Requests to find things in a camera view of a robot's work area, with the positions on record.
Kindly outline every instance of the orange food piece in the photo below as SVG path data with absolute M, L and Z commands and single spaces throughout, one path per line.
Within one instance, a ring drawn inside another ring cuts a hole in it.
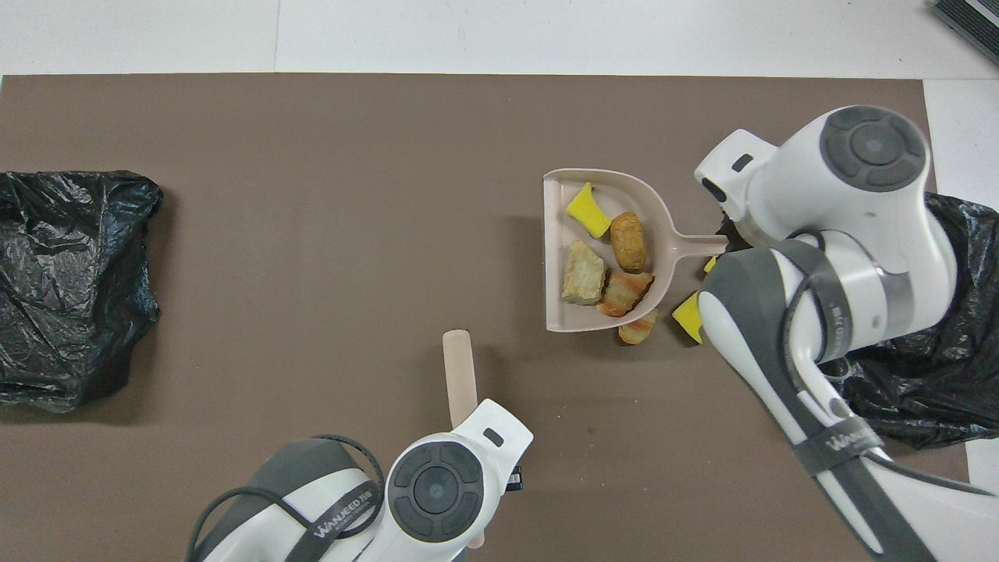
M 603 298 L 596 303 L 596 310 L 607 316 L 624 316 L 641 300 L 655 276 L 651 273 L 610 272 L 610 280 L 603 290 Z
M 659 310 L 653 308 L 648 314 L 634 322 L 617 326 L 617 335 L 620 336 L 622 342 L 628 345 L 637 345 L 645 341 L 645 338 L 652 333 L 652 327 L 655 325 L 655 319 L 658 316 Z

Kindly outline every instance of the bread piece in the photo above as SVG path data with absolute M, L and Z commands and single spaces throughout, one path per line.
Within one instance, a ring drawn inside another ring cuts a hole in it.
M 610 272 L 603 298 L 596 303 L 596 310 L 607 316 L 624 316 L 641 300 L 655 276 L 651 273 L 624 273 L 616 269 Z
M 628 273 L 645 269 L 645 239 L 638 215 L 628 211 L 610 221 L 610 245 L 621 269 Z
M 568 246 L 562 300 L 572 304 L 596 304 L 603 292 L 605 278 L 603 260 L 582 240 L 573 240 Z
M 652 327 L 655 325 L 655 319 L 658 316 L 659 310 L 653 308 L 648 314 L 634 322 L 617 326 L 617 335 L 620 336 L 622 342 L 628 345 L 637 345 L 645 341 L 645 338 L 652 333 Z

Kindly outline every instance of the cable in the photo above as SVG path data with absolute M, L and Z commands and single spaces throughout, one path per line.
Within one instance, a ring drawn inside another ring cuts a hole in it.
M 306 519 L 304 515 L 299 513 L 294 507 L 288 505 L 288 502 L 286 502 L 284 498 L 270 490 L 265 488 L 256 488 L 253 486 L 233 488 L 232 490 L 229 490 L 212 500 L 212 503 L 210 503 L 208 507 L 205 508 L 205 511 L 201 513 L 201 516 L 198 517 L 198 522 L 195 523 L 194 531 L 191 533 L 191 539 L 188 541 L 187 551 L 184 554 L 184 562 L 192 562 L 194 560 L 194 551 L 198 547 L 198 537 L 201 536 L 202 528 L 205 527 L 205 521 L 207 521 L 212 515 L 212 512 L 225 503 L 226 500 L 236 496 L 259 496 L 270 500 L 271 503 L 280 507 L 285 513 L 292 516 L 295 521 L 303 527 L 309 527 L 309 525 L 312 525 L 312 522 Z
M 350 437 L 344 437 L 342 435 L 315 435 L 313 436 L 313 439 L 327 439 L 330 441 L 337 441 L 338 443 L 343 443 L 345 445 L 354 447 L 355 449 L 360 451 L 361 454 L 364 455 L 366 459 L 368 459 L 368 462 L 371 463 L 372 468 L 375 469 L 375 474 L 378 475 L 378 482 L 377 482 L 378 498 L 376 499 L 375 502 L 375 509 L 372 511 L 372 514 L 368 517 L 368 519 L 366 519 L 362 524 L 358 525 L 354 529 L 344 531 L 334 540 L 350 538 L 359 533 L 364 532 L 369 527 L 371 527 L 373 523 L 375 523 L 375 519 L 382 511 L 382 502 L 385 499 L 385 473 L 382 472 L 382 466 L 379 465 L 378 460 L 375 458 L 375 455 L 372 454 L 370 449 L 368 449 L 358 441 L 351 439 Z M 307 519 L 294 507 L 289 505 L 284 498 L 282 498 L 277 493 L 272 492 L 271 490 L 268 490 L 266 488 L 258 488 L 254 486 L 243 486 L 240 488 L 233 488 L 232 490 L 229 490 L 228 492 L 225 492 L 219 497 L 212 500 L 212 503 L 210 503 L 208 507 L 206 507 L 205 510 L 201 513 L 201 516 L 198 517 L 198 522 L 195 523 L 194 530 L 191 533 L 191 538 L 188 541 L 188 547 L 184 554 L 184 562 L 193 562 L 195 550 L 197 550 L 198 548 L 198 538 L 201 536 L 201 531 L 205 527 L 205 522 L 212 515 L 212 512 L 218 509 L 218 507 L 223 503 L 225 503 L 227 500 L 229 500 L 230 498 L 234 498 L 236 496 L 262 497 L 266 500 L 269 500 L 274 505 L 280 507 L 285 513 L 290 515 L 293 519 L 295 519 L 295 521 L 298 524 L 302 525 L 303 527 L 308 529 L 309 526 L 313 524 L 312 521 Z
M 354 447 L 355 449 L 360 451 L 361 454 L 364 455 L 366 459 L 368 459 L 368 462 L 372 465 L 372 468 L 375 469 L 375 474 L 378 475 L 378 482 L 376 482 L 376 484 L 378 485 L 378 498 L 375 501 L 374 511 L 372 511 L 372 514 L 368 517 L 368 519 L 365 520 L 364 523 L 358 525 L 353 529 L 344 531 L 343 533 L 340 534 L 339 537 L 337 537 L 337 539 L 339 540 L 339 539 L 350 538 L 359 533 L 364 532 L 366 529 L 368 529 L 368 527 L 371 527 L 372 524 L 375 523 L 375 519 L 378 517 L 378 514 L 382 512 L 382 503 L 385 500 L 385 473 L 382 472 L 382 466 L 379 465 L 378 460 L 375 458 L 375 455 L 372 454 L 371 450 L 368 449 L 368 447 L 365 447 L 364 445 L 362 445 L 358 441 L 355 441 L 354 439 L 351 439 L 350 437 L 344 437 L 343 435 L 314 435 L 313 439 L 329 439 L 330 441 L 337 441 L 345 445 L 350 445 L 351 447 Z

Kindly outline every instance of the sponge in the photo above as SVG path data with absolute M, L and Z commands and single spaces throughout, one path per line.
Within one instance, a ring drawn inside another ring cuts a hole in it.
M 700 339 L 700 313 L 697 311 L 697 293 L 687 297 L 687 300 L 676 307 L 673 311 L 673 320 L 679 322 L 683 331 L 694 339 L 698 344 L 704 343 Z
M 579 221 L 579 224 L 593 238 L 603 236 L 610 228 L 610 219 L 603 214 L 603 211 L 596 205 L 596 201 L 593 200 L 593 186 L 588 181 L 582 186 L 582 191 L 565 207 L 565 212 L 568 213 L 568 216 Z

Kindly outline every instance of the wanjeed logo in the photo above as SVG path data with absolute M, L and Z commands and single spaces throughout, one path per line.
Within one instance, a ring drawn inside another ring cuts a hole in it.
M 326 538 L 326 535 L 333 529 L 337 528 L 341 523 L 344 522 L 352 513 L 357 511 L 361 506 L 367 505 L 368 500 L 372 498 L 374 494 L 371 491 L 365 491 L 363 494 L 357 497 L 354 501 L 347 504 L 344 509 L 341 509 L 335 513 L 330 519 L 324 521 L 316 527 L 316 531 L 313 532 L 319 538 Z

